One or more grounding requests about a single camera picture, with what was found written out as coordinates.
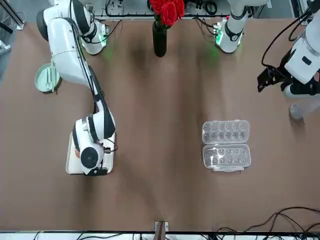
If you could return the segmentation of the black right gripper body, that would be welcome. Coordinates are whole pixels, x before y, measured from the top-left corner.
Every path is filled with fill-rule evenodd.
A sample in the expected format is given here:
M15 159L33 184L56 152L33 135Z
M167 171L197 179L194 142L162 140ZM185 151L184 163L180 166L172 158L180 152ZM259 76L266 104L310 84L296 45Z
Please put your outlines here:
M100 168L100 167L84 169L84 174L86 176L105 176L108 174L108 172L109 170L107 168Z

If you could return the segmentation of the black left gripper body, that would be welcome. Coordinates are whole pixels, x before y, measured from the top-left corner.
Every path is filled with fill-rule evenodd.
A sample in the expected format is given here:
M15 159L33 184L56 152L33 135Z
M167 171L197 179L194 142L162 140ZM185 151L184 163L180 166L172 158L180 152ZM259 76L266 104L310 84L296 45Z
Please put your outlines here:
M277 83L281 83L281 87L288 87L293 83L292 75L285 69L285 64L288 62L288 60L291 57L291 50L289 50L284 57L282 58L277 70L281 73L279 73L276 76Z

